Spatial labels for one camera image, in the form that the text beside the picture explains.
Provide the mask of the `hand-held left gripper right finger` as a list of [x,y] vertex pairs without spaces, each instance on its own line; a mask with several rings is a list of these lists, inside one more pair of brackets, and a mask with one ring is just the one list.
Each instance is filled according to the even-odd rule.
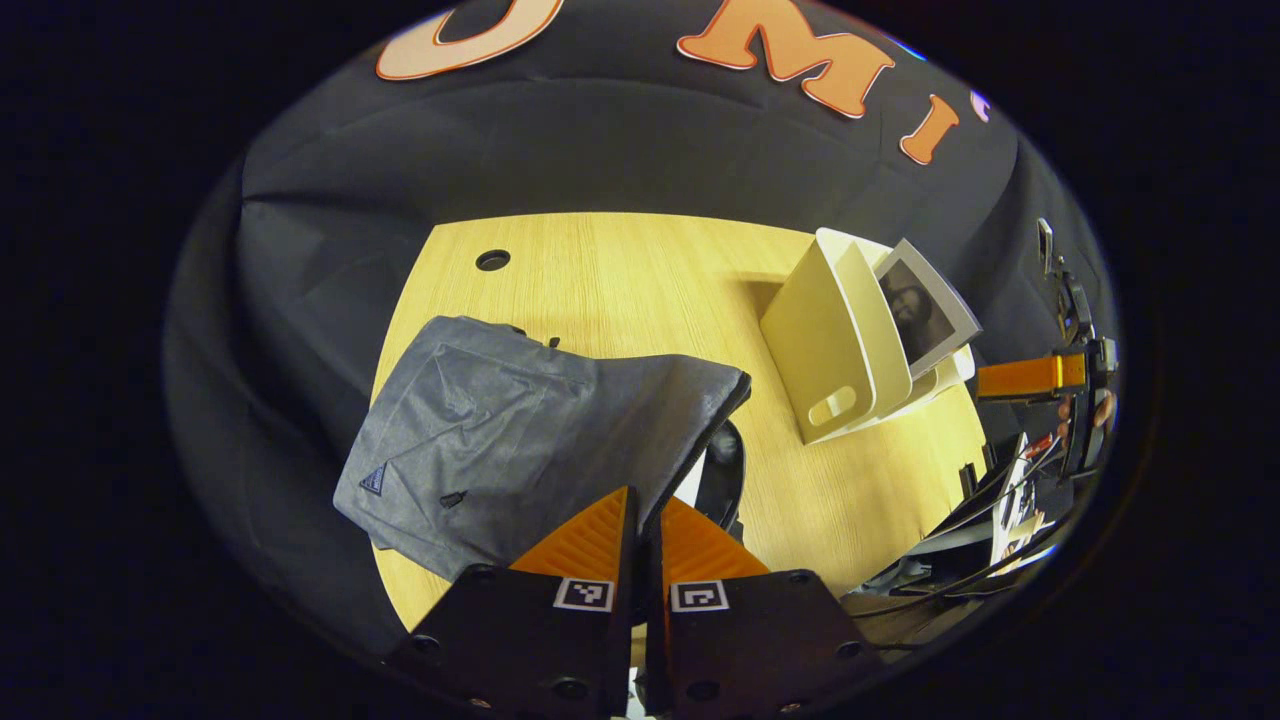
[[812,570],[771,570],[680,500],[648,559],[643,702],[653,716],[813,716],[886,670]]

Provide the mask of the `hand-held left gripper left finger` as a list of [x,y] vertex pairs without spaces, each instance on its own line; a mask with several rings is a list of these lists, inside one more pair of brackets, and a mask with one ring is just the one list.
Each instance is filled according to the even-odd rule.
[[509,566],[467,566],[387,659],[465,716],[622,716],[637,501],[621,487]]

